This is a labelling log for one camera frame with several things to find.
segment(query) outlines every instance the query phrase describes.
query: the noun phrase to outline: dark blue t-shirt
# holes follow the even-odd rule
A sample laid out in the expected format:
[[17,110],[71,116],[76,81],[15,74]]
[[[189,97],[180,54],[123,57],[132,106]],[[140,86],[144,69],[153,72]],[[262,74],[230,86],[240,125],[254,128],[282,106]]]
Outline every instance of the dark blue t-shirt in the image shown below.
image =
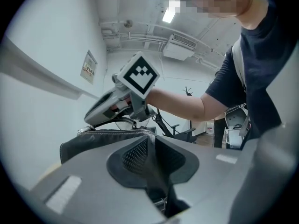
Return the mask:
[[280,19],[274,1],[268,1],[267,15],[257,28],[242,28],[241,31],[246,93],[235,71],[232,48],[226,53],[222,68],[206,91],[227,107],[247,104],[252,127],[250,139],[260,137],[281,123],[266,88],[287,62],[297,41],[285,30],[283,22],[288,21]]

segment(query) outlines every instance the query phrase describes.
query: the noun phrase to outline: neck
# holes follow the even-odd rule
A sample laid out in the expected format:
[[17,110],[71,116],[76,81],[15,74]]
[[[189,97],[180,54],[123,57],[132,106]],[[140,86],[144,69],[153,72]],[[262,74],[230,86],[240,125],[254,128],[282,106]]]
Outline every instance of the neck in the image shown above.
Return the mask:
[[236,16],[242,27],[254,30],[266,16],[268,11],[267,0],[245,0],[243,11]]

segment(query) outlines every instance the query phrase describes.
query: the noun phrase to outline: rectangular light fixture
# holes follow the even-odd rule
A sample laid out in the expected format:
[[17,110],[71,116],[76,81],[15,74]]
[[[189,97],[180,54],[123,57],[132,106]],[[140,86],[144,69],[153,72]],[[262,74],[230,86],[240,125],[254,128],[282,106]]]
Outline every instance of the rectangular light fixture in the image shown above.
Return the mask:
[[174,12],[174,8],[172,9],[172,11],[170,11],[169,8],[167,8],[162,21],[171,23],[175,14],[176,13]]

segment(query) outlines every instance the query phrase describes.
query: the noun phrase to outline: white ceiling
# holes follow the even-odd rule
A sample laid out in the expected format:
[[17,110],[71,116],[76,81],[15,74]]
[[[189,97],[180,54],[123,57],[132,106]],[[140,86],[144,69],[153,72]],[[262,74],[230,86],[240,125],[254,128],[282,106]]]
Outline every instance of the white ceiling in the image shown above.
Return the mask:
[[[146,33],[169,39],[173,33],[197,43],[195,53],[208,63],[221,67],[224,53],[240,35],[241,26],[236,19],[219,19],[197,12],[196,8],[181,3],[181,13],[176,13],[171,23],[162,21],[168,7],[168,0],[96,0],[99,25],[112,33]],[[124,27],[124,21],[132,20],[131,28]],[[105,39],[107,48],[149,49],[158,51],[159,44],[125,41],[127,37]]]

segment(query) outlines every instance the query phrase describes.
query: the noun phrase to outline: t-shirt sleeve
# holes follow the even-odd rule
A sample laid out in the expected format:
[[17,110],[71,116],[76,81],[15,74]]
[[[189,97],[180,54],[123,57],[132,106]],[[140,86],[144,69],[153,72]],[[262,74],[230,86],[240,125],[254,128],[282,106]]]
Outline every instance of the t-shirt sleeve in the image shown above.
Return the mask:
[[230,48],[216,78],[206,90],[206,94],[212,96],[226,107],[231,108],[246,102],[246,93],[235,71],[235,64]]

